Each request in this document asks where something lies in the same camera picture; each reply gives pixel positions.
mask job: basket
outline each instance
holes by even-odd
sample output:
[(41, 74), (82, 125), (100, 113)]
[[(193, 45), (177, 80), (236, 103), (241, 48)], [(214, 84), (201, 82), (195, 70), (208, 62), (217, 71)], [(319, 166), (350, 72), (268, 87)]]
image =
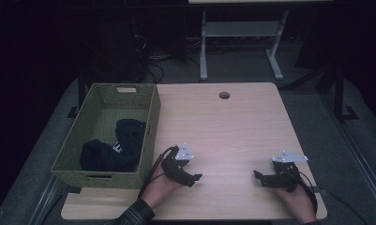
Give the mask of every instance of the basket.
[[(94, 83), (51, 172), (73, 187), (141, 188), (152, 167), (160, 105), (155, 84)], [(82, 171), (80, 158), (83, 144), (98, 139), (114, 145), (114, 129), (120, 119), (146, 122), (137, 169), (134, 172)]]

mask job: basket handle cutout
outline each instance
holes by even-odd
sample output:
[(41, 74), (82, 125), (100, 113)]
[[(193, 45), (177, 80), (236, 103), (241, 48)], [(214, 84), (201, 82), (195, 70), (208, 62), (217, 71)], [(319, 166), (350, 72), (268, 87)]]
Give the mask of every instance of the basket handle cutout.
[(135, 87), (116, 87), (118, 93), (137, 93)]
[(113, 180), (111, 175), (87, 175), (88, 180)]

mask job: table hole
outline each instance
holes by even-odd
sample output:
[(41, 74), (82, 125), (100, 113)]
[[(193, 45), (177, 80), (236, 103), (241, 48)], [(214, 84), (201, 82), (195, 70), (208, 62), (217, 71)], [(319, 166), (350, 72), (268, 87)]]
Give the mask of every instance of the table hole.
[(227, 92), (221, 92), (219, 93), (219, 97), (222, 98), (222, 99), (228, 99), (231, 97), (231, 95)]

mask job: person's left hand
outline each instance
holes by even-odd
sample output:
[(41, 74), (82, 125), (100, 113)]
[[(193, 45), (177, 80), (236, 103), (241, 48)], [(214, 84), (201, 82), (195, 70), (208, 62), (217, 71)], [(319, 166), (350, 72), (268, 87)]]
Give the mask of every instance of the person's left hand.
[(152, 175), (152, 181), (143, 192), (142, 199), (153, 209), (160, 204), (171, 192), (183, 185), (169, 179), (161, 168), (161, 163)]

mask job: person's right hand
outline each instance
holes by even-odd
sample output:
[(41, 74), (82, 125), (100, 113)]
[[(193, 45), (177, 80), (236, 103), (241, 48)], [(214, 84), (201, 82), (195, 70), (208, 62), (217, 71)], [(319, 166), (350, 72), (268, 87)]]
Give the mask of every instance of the person's right hand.
[(301, 186), (298, 185), (292, 192), (287, 192), (283, 188), (273, 188), (273, 190), (298, 222), (304, 224), (317, 221), (312, 201)]

